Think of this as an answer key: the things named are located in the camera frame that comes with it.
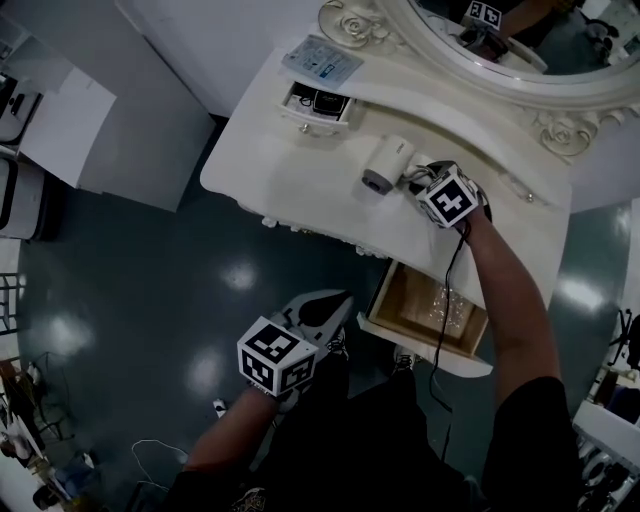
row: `open drawer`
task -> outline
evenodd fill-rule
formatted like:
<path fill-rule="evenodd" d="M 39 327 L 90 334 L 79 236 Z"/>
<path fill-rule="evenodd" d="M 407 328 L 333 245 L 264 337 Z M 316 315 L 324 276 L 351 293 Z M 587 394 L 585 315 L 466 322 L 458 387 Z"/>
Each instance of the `open drawer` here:
<path fill-rule="evenodd" d="M 294 82 L 284 99 L 278 102 L 277 106 L 282 117 L 295 123 L 300 133 L 312 137 L 341 137 L 348 133 L 352 128 L 357 100 L 339 96 L 344 99 L 342 113 L 339 116 L 323 115 L 313 111 L 312 98 L 301 97 L 296 91 L 297 88 L 320 94 L 323 91 Z"/>
<path fill-rule="evenodd" d="M 392 261 L 360 328 L 402 345 L 433 362 L 445 309 L 444 285 L 417 270 Z M 460 377 L 482 377 L 492 366 L 475 357 L 487 326 L 487 313 L 451 292 L 440 368 Z"/>

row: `small drawer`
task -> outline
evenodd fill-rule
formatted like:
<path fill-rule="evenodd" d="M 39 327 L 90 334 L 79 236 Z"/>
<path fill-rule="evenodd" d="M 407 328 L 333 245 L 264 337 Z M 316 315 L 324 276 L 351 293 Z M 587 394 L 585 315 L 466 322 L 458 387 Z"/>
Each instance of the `small drawer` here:
<path fill-rule="evenodd" d="M 340 137 L 349 131 L 357 100 L 348 98 L 347 103 L 338 119 L 332 116 L 324 116 L 313 112 L 309 105 L 299 103 L 295 99 L 294 84 L 289 88 L 284 99 L 277 104 L 282 117 L 285 117 L 298 126 L 300 133 L 312 137 Z"/>

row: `green floor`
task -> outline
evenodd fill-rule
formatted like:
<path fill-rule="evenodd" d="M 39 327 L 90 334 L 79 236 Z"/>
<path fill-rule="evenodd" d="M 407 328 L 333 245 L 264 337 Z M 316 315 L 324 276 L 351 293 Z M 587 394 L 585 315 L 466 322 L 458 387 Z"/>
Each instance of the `green floor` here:
<path fill-rule="evenodd" d="M 351 290 L 355 310 L 364 310 L 384 269 L 336 240 L 265 228 L 234 201 L 202 190 L 198 174 L 177 214 L 69 190 L 58 238 L 21 251 L 29 283 L 20 303 L 27 325 L 21 353 L 27 360 L 45 351 L 63 355 L 51 359 L 47 378 L 65 396 L 64 368 L 77 445 L 96 453 L 103 497 L 114 510 L 143 478 L 133 442 L 157 438 L 188 451 L 214 421 L 211 401 L 233 400 L 244 389 L 235 342 L 257 316 L 321 288 Z M 629 210 L 624 204 L 571 218 L 561 275 L 606 297 L 589 311 L 560 294 L 551 304 L 572 411 L 613 331 L 629 251 L 620 218 Z M 363 335 L 354 320 L 347 337 L 357 393 L 385 378 L 393 347 Z M 478 355 L 492 360 L 488 339 Z M 439 450 L 449 417 L 428 397 L 429 371 L 427 363 L 416 369 L 419 402 Z M 448 461 L 480 477 L 493 377 L 438 379 L 455 407 Z M 170 485 L 180 468 L 174 454 L 157 447 L 139 454 L 153 478 Z"/>

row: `black cable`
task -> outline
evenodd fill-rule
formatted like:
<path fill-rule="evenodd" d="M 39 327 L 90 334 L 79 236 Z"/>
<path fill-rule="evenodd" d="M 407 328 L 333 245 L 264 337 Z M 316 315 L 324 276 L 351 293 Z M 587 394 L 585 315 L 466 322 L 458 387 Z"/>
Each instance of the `black cable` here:
<path fill-rule="evenodd" d="M 433 381 L 435 380 L 436 371 L 438 371 L 438 367 L 440 365 L 440 349 L 442 348 L 442 342 L 444 341 L 445 331 L 447 329 L 447 319 L 449 317 L 449 302 L 451 299 L 451 286 L 449 284 L 449 278 L 451 275 L 451 271 L 453 270 L 453 266 L 458 257 L 458 253 L 462 250 L 462 246 L 469 238 L 471 234 L 471 225 L 465 219 L 465 228 L 464 232 L 460 236 L 460 241 L 458 242 L 458 246 L 456 247 L 455 252 L 453 253 L 453 257 L 451 258 L 451 263 L 449 263 L 449 268 L 447 269 L 447 273 L 444 276 L 444 288 L 446 294 L 445 308 L 444 308 L 444 319 L 442 321 L 442 330 L 440 331 L 440 336 L 438 336 L 438 347 L 436 348 L 436 354 L 433 358 L 433 369 L 431 370 L 431 376 L 429 377 L 429 394 L 431 398 L 433 398 L 436 402 L 440 404 L 440 406 L 447 411 L 449 414 L 453 414 L 453 407 L 451 407 L 447 402 L 438 398 L 433 392 Z M 449 447 L 449 438 L 451 436 L 451 420 L 449 421 L 449 427 L 447 428 L 447 435 L 444 441 L 444 448 L 442 449 L 441 460 L 444 462 L 445 457 L 447 456 L 447 448 Z"/>

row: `white cable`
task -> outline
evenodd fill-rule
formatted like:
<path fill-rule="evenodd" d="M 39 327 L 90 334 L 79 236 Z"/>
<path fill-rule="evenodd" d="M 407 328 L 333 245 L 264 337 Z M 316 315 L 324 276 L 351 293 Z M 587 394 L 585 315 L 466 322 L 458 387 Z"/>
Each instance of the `white cable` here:
<path fill-rule="evenodd" d="M 166 488 L 164 485 L 158 485 L 154 482 L 149 482 L 148 480 L 138 480 L 139 484 L 147 484 L 147 485 L 153 485 L 154 487 L 158 487 L 159 489 L 162 489 L 164 492 L 169 492 L 169 489 Z"/>
<path fill-rule="evenodd" d="M 145 480 L 140 480 L 140 482 L 145 483 L 145 484 L 150 484 L 150 485 L 155 485 L 156 487 L 159 487 L 160 489 L 164 490 L 164 491 L 168 491 L 169 489 L 167 489 L 166 487 L 159 485 L 157 483 L 155 483 L 153 481 L 153 478 L 151 478 L 151 476 L 149 475 L 149 473 L 147 473 L 147 470 L 144 469 L 142 467 L 142 464 L 140 462 L 140 459 L 138 458 L 138 456 L 136 455 L 136 446 L 138 446 L 141 443 L 158 443 L 162 446 L 164 446 L 165 448 L 170 448 L 171 450 L 175 450 L 179 453 L 181 453 L 182 455 L 184 455 L 185 457 L 188 457 L 189 454 L 187 452 L 185 452 L 184 450 L 181 450 L 180 448 L 176 448 L 175 446 L 171 446 L 170 444 L 167 443 L 163 443 L 162 441 L 158 440 L 158 439 L 140 439 L 140 441 L 136 441 L 135 443 L 133 443 L 131 445 L 131 453 L 133 453 L 133 456 L 136 459 L 136 462 L 138 463 L 138 467 L 140 468 L 140 470 L 144 473 L 144 475 L 148 478 L 148 481 Z"/>

